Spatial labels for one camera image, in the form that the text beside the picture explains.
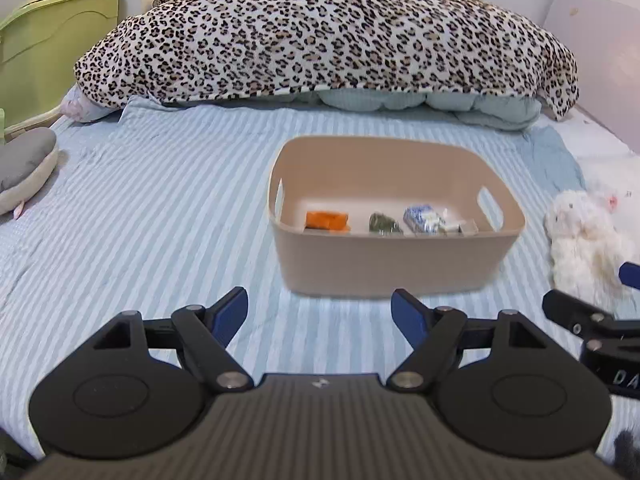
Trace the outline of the white rectangular box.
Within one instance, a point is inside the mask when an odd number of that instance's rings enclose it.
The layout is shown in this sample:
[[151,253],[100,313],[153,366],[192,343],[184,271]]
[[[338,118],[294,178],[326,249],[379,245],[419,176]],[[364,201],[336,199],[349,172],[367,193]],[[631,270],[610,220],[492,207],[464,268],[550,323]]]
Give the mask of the white rectangular box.
[[440,213],[439,229],[446,235],[474,236],[480,232],[473,219],[462,219],[448,208]]

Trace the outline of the blue white tissue pack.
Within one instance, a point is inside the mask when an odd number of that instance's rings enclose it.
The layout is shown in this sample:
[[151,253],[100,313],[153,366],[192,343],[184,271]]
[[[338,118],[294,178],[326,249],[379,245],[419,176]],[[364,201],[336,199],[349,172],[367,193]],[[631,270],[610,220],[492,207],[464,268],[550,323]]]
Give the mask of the blue white tissue pack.
[[437,234],[445,229],[445,220],[430,205],[410,206],[402,217],[414,234]]

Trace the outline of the green patterned pouch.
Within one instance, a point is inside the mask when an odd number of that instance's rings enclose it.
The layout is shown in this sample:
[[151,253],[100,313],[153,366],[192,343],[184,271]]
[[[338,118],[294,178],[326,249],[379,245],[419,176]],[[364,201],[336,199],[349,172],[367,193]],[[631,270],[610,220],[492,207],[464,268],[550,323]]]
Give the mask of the green patterned pouch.
[[369,232],[378,235],[402,234],[399,223],[387,214],[375,211],[369,218]]

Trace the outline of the orange sock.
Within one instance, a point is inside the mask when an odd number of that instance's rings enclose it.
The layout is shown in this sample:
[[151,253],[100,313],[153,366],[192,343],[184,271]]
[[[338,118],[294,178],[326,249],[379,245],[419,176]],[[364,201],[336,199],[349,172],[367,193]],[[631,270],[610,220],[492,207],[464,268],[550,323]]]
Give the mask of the orange sock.
[[348,214],[337,211],[307,211],[305,229],[329,232],[349,232]]

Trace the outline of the white plush toy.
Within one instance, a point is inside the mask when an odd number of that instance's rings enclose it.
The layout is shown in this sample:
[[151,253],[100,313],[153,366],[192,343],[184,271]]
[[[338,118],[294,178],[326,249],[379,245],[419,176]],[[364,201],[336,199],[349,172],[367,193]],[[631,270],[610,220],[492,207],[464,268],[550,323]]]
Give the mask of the white plush toy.
[[614,224],[616,205],[613,195],[567,190],[544,216],[554,288],[608,313],[631,300],[620,268],[639,261],[637,245]]

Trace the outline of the blue striped bed sheet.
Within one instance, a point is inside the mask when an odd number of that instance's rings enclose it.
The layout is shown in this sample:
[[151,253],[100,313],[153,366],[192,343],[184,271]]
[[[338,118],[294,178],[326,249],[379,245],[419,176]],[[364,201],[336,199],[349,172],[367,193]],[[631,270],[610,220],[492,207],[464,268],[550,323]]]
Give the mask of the blue striped bed sheet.
[[359,114],[325,106],[201,105],[136,99],[123,112],[54,126],[60,161],[20,218],[1,220],[1,427],[32,456],[37,382],[123,310],[166,318],[235,286],[250,312],[230,350],[249,372],[387,375],[408,354],[387,300],[305,298],[281,278],[266,207],[272,163],[306,134],[454,144],[482,156],[526,218],[495,281],[446,303],[477,318],[522,311],[570,352],[580,342],[541,312],[549,289],[544,213],[583,188],[562,126],[522,133],[463,125],[425,107]]

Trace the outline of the beige plastic storage bin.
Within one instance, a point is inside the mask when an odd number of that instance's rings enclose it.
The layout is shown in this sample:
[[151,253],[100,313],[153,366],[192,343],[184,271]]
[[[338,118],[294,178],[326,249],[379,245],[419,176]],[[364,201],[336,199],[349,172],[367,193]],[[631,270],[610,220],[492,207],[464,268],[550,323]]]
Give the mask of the beige plastic storage bin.
[[[369,232],[375,211],[402,222],[410,206],[473,219],[474,236]],[[349,232],[305,229],[307,211],[348,214]],[[457,146],[376,136],[299,136],[274,162],[268,214],[285,286],[308,296],[387,297],[484,287],[526,226],[506,184]]]

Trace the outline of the teal quilted comforter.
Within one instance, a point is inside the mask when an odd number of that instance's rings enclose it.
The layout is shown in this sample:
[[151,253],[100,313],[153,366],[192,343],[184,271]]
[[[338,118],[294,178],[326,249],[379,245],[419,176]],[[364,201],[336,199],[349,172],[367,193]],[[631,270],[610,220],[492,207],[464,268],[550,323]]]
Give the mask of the teal quilted comforter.
[[280,96],[253,96],[226,99],[226,104],[326,106],[357,114],[400,113],[409,110],[431,110],[449,114],[464,124],[503,131],[524,130],[532,126],[542,110],[536,98],[520,96],[480,96],[450,92],[390,92],[367,89],[334,89],[308,91]]

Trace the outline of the grey plush cushion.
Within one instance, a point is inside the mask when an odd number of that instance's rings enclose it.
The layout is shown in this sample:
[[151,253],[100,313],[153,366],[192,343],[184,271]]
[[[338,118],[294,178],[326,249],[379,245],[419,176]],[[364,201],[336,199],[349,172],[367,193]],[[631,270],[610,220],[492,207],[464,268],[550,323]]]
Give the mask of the grey plush cushion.
[[8,214],[33,198],[58,164],[58,138],[47,127],[20,134],[1,147],[0,214]]

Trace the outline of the light pink pillow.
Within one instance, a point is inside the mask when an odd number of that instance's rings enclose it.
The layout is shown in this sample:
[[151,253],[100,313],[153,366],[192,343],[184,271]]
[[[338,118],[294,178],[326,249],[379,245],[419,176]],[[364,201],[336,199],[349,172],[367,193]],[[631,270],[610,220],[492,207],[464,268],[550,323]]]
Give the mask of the light pink pillow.
[[118,107],[105,107],[87,98],[79,88],[78,84],[74,84],[60,103],[60,113],[74,122],[81,124],[92,124],[99,120],[110,116],[111,114],[120,113],[122,110]]

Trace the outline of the leopard print blanket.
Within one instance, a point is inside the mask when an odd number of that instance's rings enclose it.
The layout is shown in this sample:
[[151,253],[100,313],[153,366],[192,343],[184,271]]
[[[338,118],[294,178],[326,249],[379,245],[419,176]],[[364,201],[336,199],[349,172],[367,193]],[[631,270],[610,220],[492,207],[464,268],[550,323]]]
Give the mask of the leopard print blanket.
[[538,98],[556,118],[579,96],[573,52],[482,0],[168,0],[111,30],[75,64],[79,91],[120,110],[324,90]]

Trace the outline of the green bed frame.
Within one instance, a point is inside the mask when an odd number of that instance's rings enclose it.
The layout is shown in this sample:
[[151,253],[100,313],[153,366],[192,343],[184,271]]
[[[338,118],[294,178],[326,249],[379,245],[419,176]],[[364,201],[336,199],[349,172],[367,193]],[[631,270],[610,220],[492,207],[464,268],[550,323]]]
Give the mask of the green bed frame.
[[58,114],[74,66],[117,24],[119,0],[38,0],[1,22],[3,132]]

